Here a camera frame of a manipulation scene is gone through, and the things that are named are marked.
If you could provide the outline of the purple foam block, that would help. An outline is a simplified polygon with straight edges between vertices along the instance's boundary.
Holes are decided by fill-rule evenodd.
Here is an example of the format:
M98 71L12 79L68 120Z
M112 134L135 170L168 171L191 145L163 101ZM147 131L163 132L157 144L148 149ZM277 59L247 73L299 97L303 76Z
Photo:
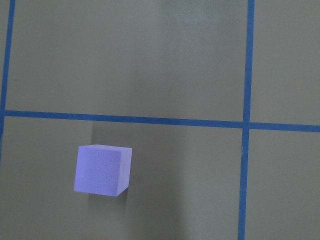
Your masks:
M117 197L129 187L132 149L109 145L78 147L74 191Z

